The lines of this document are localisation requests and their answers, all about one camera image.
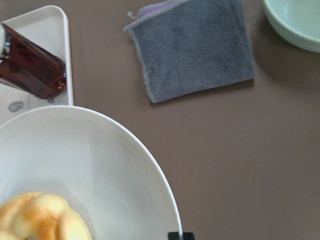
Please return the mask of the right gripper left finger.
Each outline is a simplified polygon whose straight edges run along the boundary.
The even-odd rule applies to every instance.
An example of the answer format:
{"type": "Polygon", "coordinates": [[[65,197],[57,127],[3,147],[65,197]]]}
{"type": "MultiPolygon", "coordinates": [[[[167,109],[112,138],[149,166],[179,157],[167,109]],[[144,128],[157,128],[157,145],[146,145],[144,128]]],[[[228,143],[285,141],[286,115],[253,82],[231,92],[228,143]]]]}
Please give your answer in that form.
{"type": "Polygon", "coordinates": [[[179,232],[169,232],[167,234],[167,239],[168,240],[180,240],[181,239],[181,236],[179,234],[179,232]]]}

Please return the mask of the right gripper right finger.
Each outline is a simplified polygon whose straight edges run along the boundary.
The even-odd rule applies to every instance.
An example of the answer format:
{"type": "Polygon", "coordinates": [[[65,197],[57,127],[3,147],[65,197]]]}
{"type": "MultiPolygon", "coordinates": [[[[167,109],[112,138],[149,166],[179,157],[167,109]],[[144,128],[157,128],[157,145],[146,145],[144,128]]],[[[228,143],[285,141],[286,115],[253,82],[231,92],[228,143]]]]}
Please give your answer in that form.
{"type": "Polygon", "coordinates": [[[195,240],[195,235],[193,232],[183,232],[182,240],[195,240]]]}

